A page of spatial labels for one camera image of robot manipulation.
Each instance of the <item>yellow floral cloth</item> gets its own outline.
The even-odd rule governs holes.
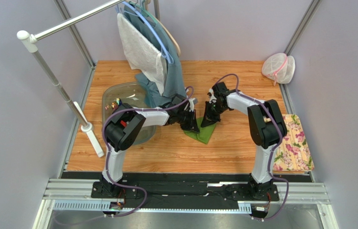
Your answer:
[[[288,133],[275,155],[274,171],[311,171],[314,169],[299,117],[283,115]]]

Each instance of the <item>hanging clothes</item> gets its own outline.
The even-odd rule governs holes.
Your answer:
[[[162,96],[165,88],[167,62],[159,51],[144,37],[121,13],[117,14],[118,31],[120,33],[124,54],[131,69],[140,69],[142,74],[155,84]]]
[[[128,7],[124,7],[124,10],[133,13],[133,11]],[[161,46],[156,40],[155,36],[140,18],[129,13],[124,13],[124,15],[144,37],[146,37],[159,51],[161,50]],[[173,63],[168,63],[167,65],[168,70],[162,96],[160,95],[156,84],[150,81],[143,73],[137,74],[135,78],[139,82],[142,82],[148,86],[156,105],[163,105],[167,102],[170,102],[171,98],[174,97],[175,94],[180,94],[186,97],[185,85],[183,83],[182,65],[180,64],[175,45],[172,43],[162,26],[158,23],[154,23],[152,20],[148,20],[148,22],[151,24],[159,38],[162,40],[162,43],[165,45],[169,54],[172,56]]]

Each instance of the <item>clothes hanger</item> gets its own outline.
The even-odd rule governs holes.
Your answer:
[[[172,58],[172,56],[171,56],[170,53],[166,50],[165,45],[162,43],[161,39],[159,38],[159,36],[158,36],[157,33],[155,32],[155,30],[154,30],[154,29],[152,28],[152,26],[149,24],[148,20],[146,20],[146,19],[144,18],[144,16],[142,16],[142,14],[141,14],[135,7],[133,7],[132,5],[130,5],[128,2],[125,2],[125,1],[124,1],[124,2],[122,2],[122,3],[123,3],[124,5],[126,5],[128,8],[130,8],[130,9],[136,14],[135,16],[139,17],[139,18],[145,23],[145,25],[151,30],[152,34],[155,36],[155,38],[157,39],[158,43],[159,43],[160,46],[161,46],[162,53],[163,53],[163,54],[162,54],[162,57],[165,58],[165,59],[168,61],[168,63],[173,64],[173,58]],[[122,12],[126,12],[126,11],[124,11],[123,9],[119,9],[119,8],[118,8],[118,5],[117,5],[116,10],[117,10],[117,12],[120,12],[120,10],[121,10]]]
[[[146,3],[146,1],[148,1],[148,0],[143,0],[141,2],[141,5],[144,5]],[[150,13],[148,10],[145,10],[144,7],[141,7],[132,1],[130,3],[133,3],[136,7],[139,7],[143,13],[145,13],[148,17],[150,17],[153,20],[153,22],[159,23],[162,26],[162,28],[165,30],[166,34],[172,41],[173,45],[175,46],[176,53],[178,54],[178,57],[180,57],[180,55],[181,55],[180,47],[179,47],[178,43],[176,42],[175,38],[173,38],[172,34],[170,34],[170,32],[167,30],[167,28],[157,18],[155,18],[155,16],[152,15],[152,13]]]

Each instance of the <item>wooden table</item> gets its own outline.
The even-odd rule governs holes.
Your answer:
[[[192,85],[199,103],[197,117],[203,117],[208,90],[228,73],[240,77],[239,89],[252,97],[275,99],[286,114],[279,86],[261,75],[262,61],[182,61],[185,86]],[[84,114],[95,126],[95,135],[102,142],[102,96],[106,89],[120,83],[136,81],[139,71],[129,68],[126,61],[99,61],[90,87]],[[235,88],[233,76],[225,79],[229,89]],[[251,173],[255,144],[250,137],[248,117],[239,111],[226,111],[208,145],[186,136],[178,124],[158,127],[146,143],[132,146],[127,152],[125,172],[180,173]],[[98,158],[87,135],[80,129],[67,165],[68,171],[102,171],[105,156]]]

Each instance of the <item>gray floor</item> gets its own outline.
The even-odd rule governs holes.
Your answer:
[[[272,215],[278,205],[271,205]],[[94,211],[54,212],[56,220],[62,223],[76,223],[102,215]],[[136,212],[122,218],[102,218],[73,227],[61,226],[55,222],[49,228],[120,228],[120,229],[322,229],[322,222],[316,205],[286,205],[277,218],[258,222],[248,215],[240,214],[202,214],[202,213],[144,213]]]

